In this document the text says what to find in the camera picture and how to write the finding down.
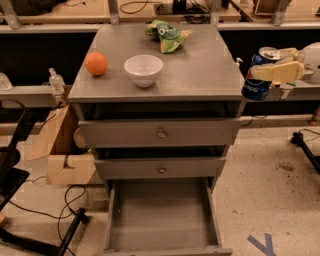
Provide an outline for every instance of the gray floor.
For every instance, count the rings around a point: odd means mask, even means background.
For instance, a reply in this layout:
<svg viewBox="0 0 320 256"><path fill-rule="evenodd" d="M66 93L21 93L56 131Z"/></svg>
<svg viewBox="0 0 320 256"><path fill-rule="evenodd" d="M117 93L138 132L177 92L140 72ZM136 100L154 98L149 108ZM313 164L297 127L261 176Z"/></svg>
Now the gray floor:
<svg viewBox="0 0 320 256"><path fill-rule="evenodd" d="M290 143L293 132L318 127L308 126L307 117L246 118L244 126L230 148L223 174L217 182L213 199L223 246L233 249L233 256L272 255L265 252L266 234L272 238L278 256L320 255L320 175L316 173L300 148ZM305 139L316 135L303 131ZM36 135L19 144L22 160L18 167L28 170L29 179L46 175L47 159L24 161ZM0 137L0 145L8 142ZM320 139L308 142L312 151L320 152ZM45 179L26 182L12 202L36 211L59 216L65 205L69 186L46 185ZM82 193L74 188L72 200ZM71 206L88 209L88 225L80 224L70 249L77 256L102 253L105 239L108 201L102 185L86 186L86 193ZM23 211L8 204L2 211L8 217L5 229L20 236L59 244L57 220ZM72 218L61 221L61 233ZM0 255L34 255L0 243Z"/></svg>

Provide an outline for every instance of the black chair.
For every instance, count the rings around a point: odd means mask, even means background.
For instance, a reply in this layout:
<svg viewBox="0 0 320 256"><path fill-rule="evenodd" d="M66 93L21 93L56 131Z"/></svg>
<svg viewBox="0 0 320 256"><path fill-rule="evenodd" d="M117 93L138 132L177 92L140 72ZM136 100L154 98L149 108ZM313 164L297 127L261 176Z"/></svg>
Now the black chair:
<svg viewBox="0 0 320 256"><path fill-rule="evenodd" d="M0 118L1 113L6 111L15 111L17 108L6 108L3 106L4 102L10 102L18 106L18 109L22 112L18 118L15 131L9 144L5 147L0 147L0 211L25 182L29 176L29 172L15 168L14 166L20 161L20 153L17 150L17 144L21 140L26 139L25 131L27 129L27 123L31 119L32 114L21 102L14 99L0 99ZM22 249L36 252L38 254L47 256L62 256L68 249L68 246L72 240L72 237L80 223L86 223L87 217L85 215L85 209L80 208L75 213L75 218L71 223L65 237L62 239L60 246L55 246L41 241L18 237L7 232L4 228L0 228L0 239L14 246Z"/></svg>

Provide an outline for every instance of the cardboard box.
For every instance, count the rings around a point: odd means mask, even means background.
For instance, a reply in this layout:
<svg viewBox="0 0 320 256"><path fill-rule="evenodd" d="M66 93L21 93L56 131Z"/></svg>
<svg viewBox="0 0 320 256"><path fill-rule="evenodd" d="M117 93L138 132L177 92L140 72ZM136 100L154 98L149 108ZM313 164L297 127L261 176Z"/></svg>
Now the cardboard box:
<svg viewBox="0 0 320 256"><path fill-rule="evenodd" d="M48 157L47 184L102 184L90 153L72 155L78 120L72 107L52 110L26 160Z"/></svg>

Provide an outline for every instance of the drawer handle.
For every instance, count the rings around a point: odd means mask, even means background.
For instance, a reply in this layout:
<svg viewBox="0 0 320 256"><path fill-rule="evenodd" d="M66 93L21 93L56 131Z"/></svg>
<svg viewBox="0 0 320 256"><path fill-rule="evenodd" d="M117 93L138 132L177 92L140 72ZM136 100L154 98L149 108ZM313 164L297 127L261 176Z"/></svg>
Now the drawer handle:
<svg viewBox="0 0 320 256"><path fill-rule="evenodd" d="M159 173L164 174L166 172L166 168L161 166L158 171Z"/></svg>
<svg viewBox="0 0 320 256"><path fill-rule="evenodd" d="M159 139L164 139L166 137L167 137L167 133L165 131L163 131L163 130L158 131L158 138Z"/></svg>

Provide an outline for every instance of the gray table surface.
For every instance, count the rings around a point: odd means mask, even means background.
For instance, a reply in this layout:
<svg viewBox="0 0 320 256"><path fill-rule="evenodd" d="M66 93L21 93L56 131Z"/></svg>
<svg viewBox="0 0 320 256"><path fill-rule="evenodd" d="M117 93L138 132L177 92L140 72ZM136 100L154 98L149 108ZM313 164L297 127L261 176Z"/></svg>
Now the gray table surface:
<svg viewBox="0 0 320 256"><path fill-rule="evenodd" d="M171 25L194 30L171 54L162 54L160 42L144 34L146 24L102 25L88 52L104 54L108 69L102 76L92 76L82 64L69 102L242 100L243 76L216 28ZM125 73L125 61L138 54L157 56L164 63L151 87L138 87Z"/></svg>

